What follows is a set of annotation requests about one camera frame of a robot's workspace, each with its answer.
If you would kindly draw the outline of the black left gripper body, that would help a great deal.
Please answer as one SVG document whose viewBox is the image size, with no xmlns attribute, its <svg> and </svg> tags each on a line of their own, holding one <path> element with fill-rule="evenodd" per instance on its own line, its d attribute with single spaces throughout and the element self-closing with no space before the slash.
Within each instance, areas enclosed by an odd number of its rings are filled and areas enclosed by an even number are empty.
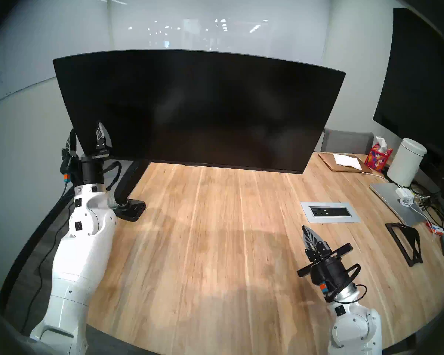
<svg viewBox="0 0 444 355">
<path fill-rule="evenodd" d="M 109 157 L 109 148 L 102 148 L 90 156 L 79 158 L 68 148 L 61 149 L 61 174 L 65 183 L 103 184 L 103 161 Z"/>
</svg>

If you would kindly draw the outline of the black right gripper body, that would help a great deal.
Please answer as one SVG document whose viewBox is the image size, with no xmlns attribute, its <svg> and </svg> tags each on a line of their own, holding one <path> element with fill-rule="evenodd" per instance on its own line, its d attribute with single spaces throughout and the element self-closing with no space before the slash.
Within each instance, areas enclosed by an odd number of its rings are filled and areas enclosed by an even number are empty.
<svg viewBox="0 0 444 355">
<path fill-rule="evenodd" d="M 299 277 L 310 275 L 312 283 L 319 286 L 323 294 L 339 294 L 356 276 L 355 274 L 353 277 L 349 276 L 349 272 L 355 270 L 356 266 L 346 269 L 341 260 L 343 255 L 352 250 L 351 244 L 344 244 L 334 251 L 331 250 L 329 257 L 322 258 L 317 255 L 316 260 L 299 269 L 297 275 Z"/>
</svg>

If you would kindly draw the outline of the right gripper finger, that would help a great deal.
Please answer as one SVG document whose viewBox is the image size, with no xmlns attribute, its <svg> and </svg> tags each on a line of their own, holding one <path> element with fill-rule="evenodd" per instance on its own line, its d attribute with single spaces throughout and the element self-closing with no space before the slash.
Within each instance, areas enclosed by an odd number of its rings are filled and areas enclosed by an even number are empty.
<svg viewBox="0 0 444 355">
<path fill-rule="evenodd" d="M 302 238 L 309 261 L 315 261 L 317 257 L 316 244 L 319 240 L 318 235 L 308 226 L 302 226 Z"/>
<path fill-rule="evenodd" d="M 311 246 L 319 257 L 324 258 L 331 255 L 329 245 L 315 231 L 311 231 Z"/>
</svg>

